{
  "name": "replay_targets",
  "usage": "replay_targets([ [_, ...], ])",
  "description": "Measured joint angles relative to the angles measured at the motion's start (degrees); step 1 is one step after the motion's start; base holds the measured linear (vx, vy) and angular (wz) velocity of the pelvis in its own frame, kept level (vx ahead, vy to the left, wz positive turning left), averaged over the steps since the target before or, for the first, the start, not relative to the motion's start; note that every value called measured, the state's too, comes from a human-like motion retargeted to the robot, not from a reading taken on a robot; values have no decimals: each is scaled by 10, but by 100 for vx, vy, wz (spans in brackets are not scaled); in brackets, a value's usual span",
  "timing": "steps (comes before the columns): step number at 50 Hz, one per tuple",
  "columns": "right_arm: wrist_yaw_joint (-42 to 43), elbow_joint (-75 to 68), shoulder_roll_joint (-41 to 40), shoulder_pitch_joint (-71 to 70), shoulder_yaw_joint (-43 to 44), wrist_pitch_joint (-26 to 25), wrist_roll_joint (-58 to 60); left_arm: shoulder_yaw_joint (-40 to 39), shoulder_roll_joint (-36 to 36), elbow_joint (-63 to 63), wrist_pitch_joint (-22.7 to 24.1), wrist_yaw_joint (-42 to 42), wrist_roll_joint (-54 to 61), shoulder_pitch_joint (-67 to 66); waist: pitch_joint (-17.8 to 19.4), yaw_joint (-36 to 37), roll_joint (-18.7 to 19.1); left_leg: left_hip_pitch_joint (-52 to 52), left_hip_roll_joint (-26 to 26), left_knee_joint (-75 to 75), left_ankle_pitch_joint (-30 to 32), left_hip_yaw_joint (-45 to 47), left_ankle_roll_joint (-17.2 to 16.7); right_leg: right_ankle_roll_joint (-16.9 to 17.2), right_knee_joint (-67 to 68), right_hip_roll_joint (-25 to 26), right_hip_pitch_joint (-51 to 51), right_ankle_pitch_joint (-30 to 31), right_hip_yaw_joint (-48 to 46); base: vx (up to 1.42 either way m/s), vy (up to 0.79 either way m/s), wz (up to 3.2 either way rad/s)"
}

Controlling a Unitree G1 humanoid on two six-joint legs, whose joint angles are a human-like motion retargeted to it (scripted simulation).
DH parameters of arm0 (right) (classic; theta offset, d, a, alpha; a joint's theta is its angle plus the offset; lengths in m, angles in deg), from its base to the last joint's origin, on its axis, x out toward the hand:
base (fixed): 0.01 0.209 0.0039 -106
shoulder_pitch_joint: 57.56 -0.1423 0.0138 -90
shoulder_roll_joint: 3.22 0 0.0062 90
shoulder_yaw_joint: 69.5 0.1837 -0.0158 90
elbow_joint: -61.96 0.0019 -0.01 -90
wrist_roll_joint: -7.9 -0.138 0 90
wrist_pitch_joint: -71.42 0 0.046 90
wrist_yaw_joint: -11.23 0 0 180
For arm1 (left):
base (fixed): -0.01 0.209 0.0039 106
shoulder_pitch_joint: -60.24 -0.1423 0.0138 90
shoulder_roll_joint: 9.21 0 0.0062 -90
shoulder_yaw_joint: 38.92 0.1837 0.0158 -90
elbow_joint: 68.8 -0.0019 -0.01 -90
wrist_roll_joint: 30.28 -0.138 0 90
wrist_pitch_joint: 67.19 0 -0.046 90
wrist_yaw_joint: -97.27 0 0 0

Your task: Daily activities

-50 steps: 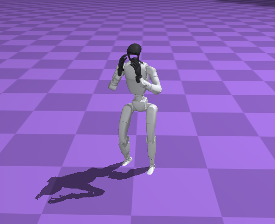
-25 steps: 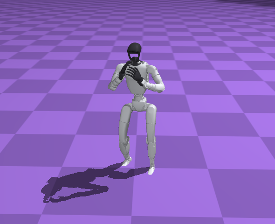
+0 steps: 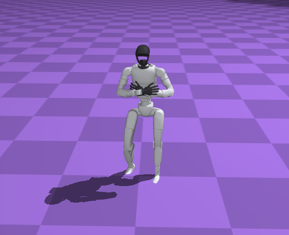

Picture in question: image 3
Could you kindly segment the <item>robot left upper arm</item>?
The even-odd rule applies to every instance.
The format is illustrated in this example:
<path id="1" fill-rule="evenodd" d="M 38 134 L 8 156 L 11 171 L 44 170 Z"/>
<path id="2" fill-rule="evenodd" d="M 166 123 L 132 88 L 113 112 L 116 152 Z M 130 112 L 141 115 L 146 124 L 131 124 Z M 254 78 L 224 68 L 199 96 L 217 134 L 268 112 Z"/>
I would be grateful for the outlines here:
<path id="1" fill-rule="evenodd" d="M 166 71 L 163 68 L 155 67 L 155 72 L 156 75 L 161 78 L 160 80 L 162 81 L 162 84 L 166 87 L 166 89 L 172 89 L 174 93 L 174 89 L 171 85 L 171 82 L 167 76 Z"/>

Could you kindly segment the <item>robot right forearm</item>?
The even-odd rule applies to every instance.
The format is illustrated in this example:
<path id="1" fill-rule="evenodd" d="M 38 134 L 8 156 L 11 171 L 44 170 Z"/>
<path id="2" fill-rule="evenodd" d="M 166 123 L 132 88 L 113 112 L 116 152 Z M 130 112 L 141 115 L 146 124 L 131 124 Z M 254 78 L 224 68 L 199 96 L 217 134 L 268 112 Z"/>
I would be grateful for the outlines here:
<path id="1" fill-rule="evenodd" d="M 132 97 L 142 95 L 142 90 L 128 90 L 128 89 L 117 89 L 117 95 L 123 97 Z"/>

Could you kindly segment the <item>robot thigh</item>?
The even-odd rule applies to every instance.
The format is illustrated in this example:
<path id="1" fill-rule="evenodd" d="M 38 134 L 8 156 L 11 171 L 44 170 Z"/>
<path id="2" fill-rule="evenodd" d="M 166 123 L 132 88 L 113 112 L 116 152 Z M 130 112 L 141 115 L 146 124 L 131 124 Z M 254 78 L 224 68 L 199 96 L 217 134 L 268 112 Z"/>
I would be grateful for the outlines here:
<path id="1" fill-rule="evenodd" d="M 135 147 L 135 144 L 132 143 L 132 141 L 138 117 L 139 117 L 138 108 L 129 110 L 124 128 L 124 149 L 128 152 L 133 152 Z"/>
<path id="2" fill-rule="evenodd" d="M 153 108 L 153 149 L 162 146 L 162 133 L 164 127 L 164 111 L 159 108 Z"/>

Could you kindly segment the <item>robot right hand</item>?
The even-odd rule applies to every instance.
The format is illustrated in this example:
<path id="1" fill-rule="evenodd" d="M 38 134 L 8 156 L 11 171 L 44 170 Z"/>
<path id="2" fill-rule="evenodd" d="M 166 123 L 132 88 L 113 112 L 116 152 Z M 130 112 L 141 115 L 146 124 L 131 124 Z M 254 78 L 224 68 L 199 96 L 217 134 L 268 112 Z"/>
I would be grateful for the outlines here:
<path id="1" fill-rule="evenodd" d="M 140 88 L 140 89 L 136 89 L 136 90 L 142 90 L 142 95 L 146 94 L 146 95 L 157 95 L 157 94 L 152 94 L 152 93 L 157 93 L 158 91 L 152 91 L 152 90 L 158 90 L 159 88 L 155 88 L 158 87 L 158 85 L 150 87 L 151 85 L 153 85 L 154 83 L 150 83 L 147 87 Z M 155 88 L 155 89 L 153 89 Z M 142 95 L 138 95 L 138 96 L 142 96 Z"/>

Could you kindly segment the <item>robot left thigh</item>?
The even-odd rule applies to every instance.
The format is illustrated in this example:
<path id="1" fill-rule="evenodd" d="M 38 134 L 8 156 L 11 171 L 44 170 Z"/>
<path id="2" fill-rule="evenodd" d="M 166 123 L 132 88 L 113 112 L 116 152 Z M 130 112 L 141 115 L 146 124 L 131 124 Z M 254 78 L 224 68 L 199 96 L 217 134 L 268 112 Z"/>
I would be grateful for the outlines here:
<path id="1" fill-rule="evenodd" d="M 164 111 L 159 108 L 153 108 L 153 149 L 162 146 L 162 133 L 164 127 Z"/>

